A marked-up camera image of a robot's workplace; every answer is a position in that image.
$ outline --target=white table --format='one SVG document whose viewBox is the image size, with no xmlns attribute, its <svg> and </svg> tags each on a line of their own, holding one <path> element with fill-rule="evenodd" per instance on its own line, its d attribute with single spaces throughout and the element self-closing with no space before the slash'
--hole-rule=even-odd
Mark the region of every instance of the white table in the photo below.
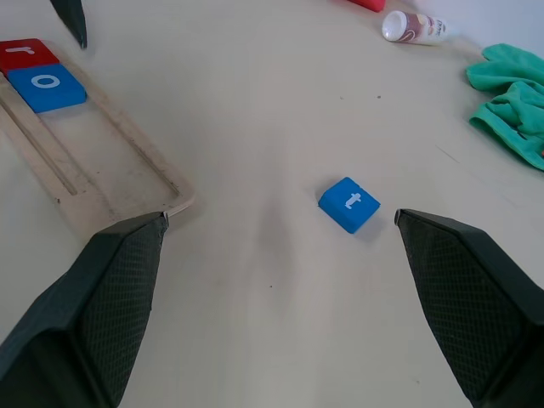
<svg viewBox="0 0 544 408">
<path fill-rule="evenodd" d="M 544 177 L 468 124 L 477 54 L 385 42 L 343 0 L 85 6 L 85 53 L 45 0 L 3 4 L 0 37 L 68 51 L 200 198 L 167 233 L 122 407 L 469 407 L 393 217 L 479 226 L 544 286 Z M 355 236 L 316 206 L 343 176 L 382 203 Z M 81 249 L 0 135 L 0 339 Z"/>
</svg>

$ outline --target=blue block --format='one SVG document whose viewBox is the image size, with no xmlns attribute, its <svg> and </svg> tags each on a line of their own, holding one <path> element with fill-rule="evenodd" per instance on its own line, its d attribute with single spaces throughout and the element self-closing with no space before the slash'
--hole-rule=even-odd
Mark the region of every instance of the blue block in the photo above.
<svg viewBox="0 0 544 408">
<path fill-rule="evenodd" d="M 85 102 L 85 88 L 61 64 L 8 72 L 8 80 L 36 113 Z"/>
<path fill-rule="evenodd" d="M 320 198 L 319 206 L 353 234 L 380 207 L 380 203 L 346 177 L 334 184 Z"/>
</svg>

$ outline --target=plastic bottle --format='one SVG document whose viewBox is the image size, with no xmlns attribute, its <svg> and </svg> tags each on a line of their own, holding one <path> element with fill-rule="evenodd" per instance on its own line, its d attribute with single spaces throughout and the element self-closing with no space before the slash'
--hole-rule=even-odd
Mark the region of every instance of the plastic bottle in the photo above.
<svg viewBox="0 0 544 408">
<path fill-rule="evenodd" d="M 382 34 L 391 42 L 437 45 L 451 38 L 453 32 L 444 20 L 397 10 L 383 20 Z"/>
</svg>

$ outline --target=wooden tray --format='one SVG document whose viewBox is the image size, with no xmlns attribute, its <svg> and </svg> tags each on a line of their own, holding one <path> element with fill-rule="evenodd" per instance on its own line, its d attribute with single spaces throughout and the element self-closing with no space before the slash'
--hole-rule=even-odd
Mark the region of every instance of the wooden tray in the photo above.
<svg viewBox="0 0 544 408">
<path fill-rule="evenodd" d="M 87 240 L 125 218 L 183 211 L 190 184 L 76 64 L 48 48 L 85 87 L 85 104 L 36 115 L 0 73 L 0 128 L 74 230 Z"/>
</svg>

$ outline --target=towel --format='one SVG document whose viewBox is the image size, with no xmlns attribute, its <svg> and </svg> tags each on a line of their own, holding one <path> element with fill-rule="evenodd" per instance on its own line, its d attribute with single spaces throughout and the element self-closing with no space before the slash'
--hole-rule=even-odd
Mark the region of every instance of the towel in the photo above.
<svg viewBox="0 0 544 408">
<path fill-rule="evenodd" d="M 529 164 L 544 170 L 544 60 L 507 44 L 484 49 L 487 61 L 467 68 L 470 84 L 499 94 L 470 118 Z"/>
</svg>

